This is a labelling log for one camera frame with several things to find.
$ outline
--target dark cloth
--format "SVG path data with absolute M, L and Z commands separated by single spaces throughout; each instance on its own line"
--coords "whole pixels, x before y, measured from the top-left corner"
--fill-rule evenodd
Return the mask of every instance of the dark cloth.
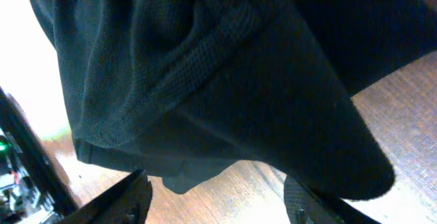
M 420 0 L 31 4 L 78 159 L 178 193 L 241 159 L 335 197 L 387 192 L 393 168 L 350 96 L 437 43 Z

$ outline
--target black sweater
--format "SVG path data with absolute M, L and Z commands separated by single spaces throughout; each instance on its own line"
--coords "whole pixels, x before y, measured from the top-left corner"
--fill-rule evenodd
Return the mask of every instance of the black sweater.
M 78 159 L 179 193 L 240 159 L 335 197 L 387 192 L 393 168 L 350 96 L 437 44 L 421 0 L 31 4 Z

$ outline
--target wooden floor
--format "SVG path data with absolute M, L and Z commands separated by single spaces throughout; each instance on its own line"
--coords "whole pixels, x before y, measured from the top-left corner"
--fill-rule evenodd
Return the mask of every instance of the wooden floor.
M 0 85 L 20 103 L 60 178 L 83 206 L 126 173 L 77 161 L 56 52 L 28 0 L 0 0 L 0 13 Z M 351 204 L 383 223 L 437 223 L 437 53 L 353 100 L 395 165 L 397 181 L 385 196 Z M 151 177 L 154 198 L 146 223 L 289 223 L 284 179 L 268 165 L 240 161 L 187 194 L 175 195 L 160 178 Z

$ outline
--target wood grain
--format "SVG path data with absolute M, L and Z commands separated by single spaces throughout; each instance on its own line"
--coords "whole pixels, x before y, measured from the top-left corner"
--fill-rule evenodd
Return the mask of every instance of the wood grain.
M 14 95 L 57 173 L 80 206 L 127 176 L 76 159 L 64 108 L 56 52 L 28 0 L 0 0 L 0 84 Z M 383 223 L 437 223 L 437 53 L 387 76 L 353 97 L 395 166 L 383 197 L 351 203 Z M 240 161 L 187 194 L 151 177 L 154 198 L 146 223 L 289 223 L 285 175 Z

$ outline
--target black fabric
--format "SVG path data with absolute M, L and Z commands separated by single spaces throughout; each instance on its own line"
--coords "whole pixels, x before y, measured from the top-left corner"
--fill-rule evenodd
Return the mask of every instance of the black fabric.
M 169 187 L 188 178 L 179 193 L 260 160 L 369 199 L 395 176 L 350 95 L 434 50 L 436 18 L 420 0 L 351 1 L 31 4 L 58 54 L 79 160 Z

